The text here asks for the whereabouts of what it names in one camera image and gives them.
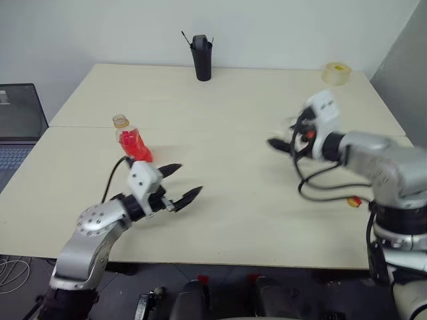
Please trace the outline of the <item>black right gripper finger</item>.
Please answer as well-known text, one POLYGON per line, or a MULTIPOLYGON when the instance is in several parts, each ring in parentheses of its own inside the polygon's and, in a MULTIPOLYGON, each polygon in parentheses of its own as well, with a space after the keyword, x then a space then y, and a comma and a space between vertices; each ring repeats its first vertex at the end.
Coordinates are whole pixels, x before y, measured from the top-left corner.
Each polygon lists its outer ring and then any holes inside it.
POLYGON ((285 142, 282 139, 271 138, 267 140, 269 146, 273 149, 283 152, 283 153, 291 153, 291 145, 288 142, 285 142))

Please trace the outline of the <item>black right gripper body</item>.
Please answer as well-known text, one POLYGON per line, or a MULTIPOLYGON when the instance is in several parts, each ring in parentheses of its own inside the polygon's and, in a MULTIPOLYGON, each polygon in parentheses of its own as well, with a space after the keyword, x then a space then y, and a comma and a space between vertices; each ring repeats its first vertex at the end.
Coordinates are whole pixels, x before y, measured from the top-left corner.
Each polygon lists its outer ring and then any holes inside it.
POLYGON ((316 116, 314 115, 313 111, 303 111, 297 118, 293 132, 293 153, 312 152, 316 138, 316 129, 313 124, 315 117, 316 116), (297 150, 296 147, 296 140, 298 135, 300 136, 300 141, 306 144, 306 146, 300 150, 297 150))

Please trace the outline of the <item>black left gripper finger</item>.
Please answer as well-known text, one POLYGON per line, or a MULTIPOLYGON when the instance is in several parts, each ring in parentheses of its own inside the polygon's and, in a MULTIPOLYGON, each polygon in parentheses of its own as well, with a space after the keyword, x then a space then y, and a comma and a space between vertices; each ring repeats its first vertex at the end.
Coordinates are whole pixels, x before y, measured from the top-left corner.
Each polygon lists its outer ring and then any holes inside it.
POLYGON ((160 179, 165 179, 165 178, 173 175, 181 167, 182 167, 182 164, 180 164, 180 163, 171 163, 169 165, 164 165, 164 166, 159 167, 157 169, 157 171, 158 171, 157 175, 160 179))
POLYGON ((181 199, 173 202, 174 211, 178 212, 182 210, 184 207, 187 207, 200 193, 202 190, 202 186, 193 188, 189 190, 187 193, 184 193, 181 199))

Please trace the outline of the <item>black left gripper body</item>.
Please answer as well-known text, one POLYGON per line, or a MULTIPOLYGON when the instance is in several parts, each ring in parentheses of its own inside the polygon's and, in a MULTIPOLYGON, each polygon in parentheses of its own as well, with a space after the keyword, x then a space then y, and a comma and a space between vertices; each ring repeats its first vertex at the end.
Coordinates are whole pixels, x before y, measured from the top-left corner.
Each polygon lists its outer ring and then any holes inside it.
POLYGON ((161 210, 176 211, 173 201, 166 197, 166 190, 162 186, 159 186, 157 191, 149 196, 148 203, 153 213, 161 210))

